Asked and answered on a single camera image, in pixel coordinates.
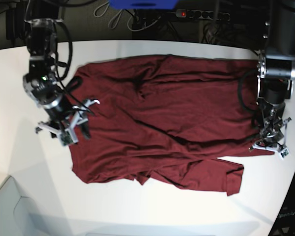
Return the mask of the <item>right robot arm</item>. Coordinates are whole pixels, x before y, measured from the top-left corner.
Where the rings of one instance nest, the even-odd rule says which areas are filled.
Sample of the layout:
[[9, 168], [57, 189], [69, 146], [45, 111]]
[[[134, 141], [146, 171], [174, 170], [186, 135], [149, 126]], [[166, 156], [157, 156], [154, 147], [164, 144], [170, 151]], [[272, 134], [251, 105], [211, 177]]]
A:
[[79, 76], [73, 77], [67, 85], [63, 84], [72, 62], [73, 43], [68, 40], [68, 60], [61, 62], [56, 26], [60, 26], [70, 38], [67, 27], [61, 20], [51, 18], [33, 19], [29, 23], [31, 32], [26, 42], [30, 54], [29, 71], [23, 76], [23, 88], [49, 116], [46, 122], [38, 123], [36, 133], [46, 130], [66, 146], [78, 142], [75, 127], [79, 127], [83, 136], [90, 139], [90, 106], [100, 102], [96, 99], [79, 101], [73, 96], [72, 92], [83, 83]]

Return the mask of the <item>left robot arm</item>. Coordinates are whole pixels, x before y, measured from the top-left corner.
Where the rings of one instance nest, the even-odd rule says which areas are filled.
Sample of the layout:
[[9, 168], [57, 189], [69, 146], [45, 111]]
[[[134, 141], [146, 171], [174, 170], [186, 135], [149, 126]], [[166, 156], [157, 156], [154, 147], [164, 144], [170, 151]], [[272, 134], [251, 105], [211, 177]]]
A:
[[[285, 158], [290, 152], [280, 141], [286, 141], [287, 132], [281, 129], [291, 121], [283, 119], [283, 113], [295, 81], [295, 0], [271, 1], [265, 25], [266, 43], [259, 53], [257, 69], [245, 72], [239, 79], [237, 97], [241, 107], [252, 114], [252, 127], [259, 130], [252, 136], [255, 142], [249, 149], [271, 151]], [[244, 104], [241, 92], [244, 80], [253, 74], [258, 78], [256, 110]]]

